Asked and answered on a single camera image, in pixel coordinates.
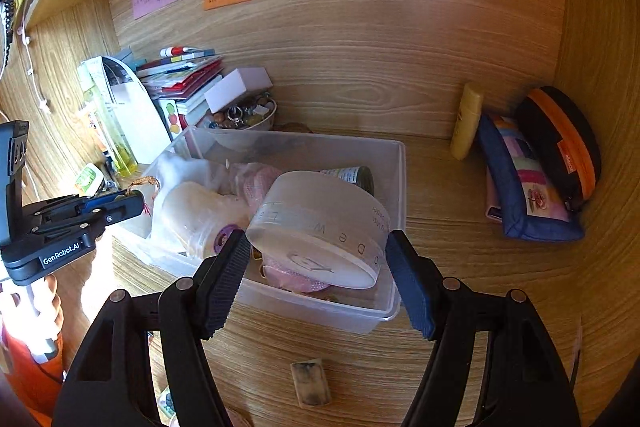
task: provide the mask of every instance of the white box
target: white box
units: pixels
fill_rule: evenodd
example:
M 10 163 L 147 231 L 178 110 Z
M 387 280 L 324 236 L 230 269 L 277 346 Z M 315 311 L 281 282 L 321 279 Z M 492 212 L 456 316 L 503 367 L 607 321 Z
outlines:
M 353 136 L 324 136 L 293 132 L 199 129 L 188 127 L 169 147 L 183 158 L 212 162 L 262 162 L 282 171 L 319 171 L 366 165 L 374 179 L 375 197 L 390 217 L 391 229 L 404 230 L 406 223 L 406 163 L 404 144 L 394 140 Z M 154 162 L 145 176 L 156 174 Z M 154 187 L 142 185 L 153 213 Z M 175 277 L 192 276 L 200 262 L 185 255 L 155 247 L 146 238 L 151 215 L 142 214 L 111 227 L 114 235 L 141 261 Z M 386 263 L 380 267 L 375 286 L 366 290 L 334 287 L 338 302 L 299 295 L 266 284 L 254 261 L 242 279 L 238 302 L 271 313 L 306 322 L 369 333 L 380 322 L 394 318 L 400 309 L 400 294 Z
M 264 68 L 240 68 L 231 71 L 212 86 L 205 93 L 205 98 L 211 112 L 218 112 L 246 96 L 258 94 L 270 87 L 273 87 L 273 84 Z

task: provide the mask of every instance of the transparent bottle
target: transparent bottle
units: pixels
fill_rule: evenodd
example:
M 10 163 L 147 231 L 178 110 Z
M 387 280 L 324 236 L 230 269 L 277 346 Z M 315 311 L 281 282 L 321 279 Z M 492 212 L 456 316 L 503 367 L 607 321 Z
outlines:
M 102 101 L 100 90 L 83 63 L 78 67 L 80 87 L 84 101 L 87 103 L 89 120 L 95 125 L 99 139 L 103 142 L 102 152 L 108 153 L 113 160 L 113 168 L 119 176 L 130 176 L 138 169 L 138 163 L 124 133 L 113 114 L 113 110 Z

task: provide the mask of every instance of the plastic storage box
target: plastic storage box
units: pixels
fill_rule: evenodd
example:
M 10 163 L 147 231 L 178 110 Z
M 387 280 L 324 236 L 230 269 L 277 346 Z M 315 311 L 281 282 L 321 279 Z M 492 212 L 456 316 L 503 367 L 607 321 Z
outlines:
M 406 221 L 406 165 L 404 144 L 393 140 L 325 136 L 273 131 L 209 130 L 189 127 L 167 150 L 183 158 L 204 158 L 225 164 L 261 162 L 283 171 L 368 166 L 375 196 L 390 216 L 391 229 L 404 229 Z M 153 176 L 153 163 L 144 175 Z M 152 189 L 143 189 L 150 199 Z M 116 237 L 144 263 L 176 277 L 191 276 L 199 261 L 152 245 L 146 238 L 150 216 L 140 216 L 114 227 Z M 238 301 L 282 315 L 354 333 L 369 333 L 398 314 L 400 296 L 391 272 L 383 264 L 376 285 L 366 290 L 332 287 L 337 302 L 299 295 L 271 287 L 252 260 L 238 290 Z

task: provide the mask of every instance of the yellow bottle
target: yellow bottle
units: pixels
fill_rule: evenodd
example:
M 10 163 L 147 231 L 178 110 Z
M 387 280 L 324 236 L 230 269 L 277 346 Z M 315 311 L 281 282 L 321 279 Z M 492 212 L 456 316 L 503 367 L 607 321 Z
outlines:
M 465 84 L 456 128 L 451 138 L 451 154 L 456 160 L 463 160 L 469 154 L 482 113 L 482 100 L 484 100 L 484 93 L 478 84 L 474 82 Z

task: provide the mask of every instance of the purple round sticker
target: purple round sticker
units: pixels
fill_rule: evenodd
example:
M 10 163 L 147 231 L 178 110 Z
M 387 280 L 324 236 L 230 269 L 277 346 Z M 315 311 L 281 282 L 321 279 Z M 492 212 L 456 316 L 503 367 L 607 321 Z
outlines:
M 215 253 L 220 253 L 222 251 L 222 247 L 225 246 L 226 240 L 229 239 L 231 232 L 234 230 L 242 230 L 238 225 L 232 223 L 231 225 L 226 225 L 222 227 L 222 230 L 218 232 L 216 236 L 216 240 L 213 242 L 213 251 Z

